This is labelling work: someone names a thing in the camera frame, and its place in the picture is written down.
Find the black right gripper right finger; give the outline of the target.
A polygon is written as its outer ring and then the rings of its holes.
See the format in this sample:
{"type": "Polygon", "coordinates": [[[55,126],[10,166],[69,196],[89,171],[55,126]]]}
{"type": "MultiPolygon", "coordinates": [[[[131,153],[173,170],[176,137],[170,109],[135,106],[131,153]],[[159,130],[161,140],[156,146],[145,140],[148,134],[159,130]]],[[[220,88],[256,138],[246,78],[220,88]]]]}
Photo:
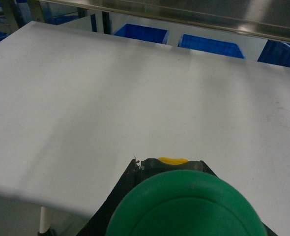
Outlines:
{"type": "MultiPolygon", "coordinates": [[[[208,174],[211,174],[211,175],[213,175],[213,176],[215,176],[215,177],[218,177],[213,171],[212,171],[212,169],[204,162],[204,161],[200,161],[201,163],[202,163],[202,166],[203,166],[203,172],[204,173],[208,173],[208,174]]],[[[266,231],[266,234],[268,235],[268,236],[278,236],[273,230],[271,230],[266,224],[264,224],[263,222],[262,222],[262,224],[263,224],[263,226],[264,226],[264,228],[265,228],[265,231],[266,231]]]]}

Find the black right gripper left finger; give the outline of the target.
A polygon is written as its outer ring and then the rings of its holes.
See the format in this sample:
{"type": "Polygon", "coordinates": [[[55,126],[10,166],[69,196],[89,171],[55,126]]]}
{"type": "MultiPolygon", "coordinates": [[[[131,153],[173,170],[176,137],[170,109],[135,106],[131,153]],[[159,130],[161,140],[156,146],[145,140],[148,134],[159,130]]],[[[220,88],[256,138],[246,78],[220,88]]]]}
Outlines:
{"type": "Polygon", "coordinates": [[[79,236],[104,236],[110,219],[123,198],[139,183],[139,166],[132,159],[105,202],[77,233],[79,236]]]}

